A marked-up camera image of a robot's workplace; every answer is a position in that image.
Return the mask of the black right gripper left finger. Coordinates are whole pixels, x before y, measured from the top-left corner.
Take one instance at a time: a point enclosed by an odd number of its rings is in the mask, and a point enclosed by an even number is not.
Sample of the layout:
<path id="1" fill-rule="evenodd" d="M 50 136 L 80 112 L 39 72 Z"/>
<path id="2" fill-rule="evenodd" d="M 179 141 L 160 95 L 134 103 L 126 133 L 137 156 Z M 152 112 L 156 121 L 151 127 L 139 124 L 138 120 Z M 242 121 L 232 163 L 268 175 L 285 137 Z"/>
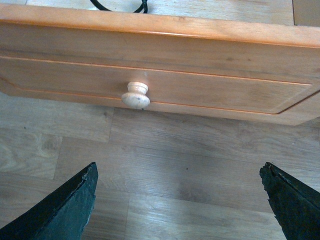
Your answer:
<path id="1" fill-rule="evenodd" d="M 79 240 L 96 200 L 98 169 L 90 163 L 30 210 L 2 227 L 2 240 Z"/>

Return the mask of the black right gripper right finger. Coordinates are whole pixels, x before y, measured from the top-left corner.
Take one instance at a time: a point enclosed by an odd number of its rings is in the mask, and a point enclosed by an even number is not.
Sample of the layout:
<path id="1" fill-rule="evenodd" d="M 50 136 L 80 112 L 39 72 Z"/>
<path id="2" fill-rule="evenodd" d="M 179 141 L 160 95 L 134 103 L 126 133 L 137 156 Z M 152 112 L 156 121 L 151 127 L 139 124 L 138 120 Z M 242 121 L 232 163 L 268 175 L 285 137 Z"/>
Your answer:
<path id="1" fill-rule="evenodd" d="M 259 170 L 269 205 L 288 240 L 320 238 L 320 193 L 270 162 Z"/>

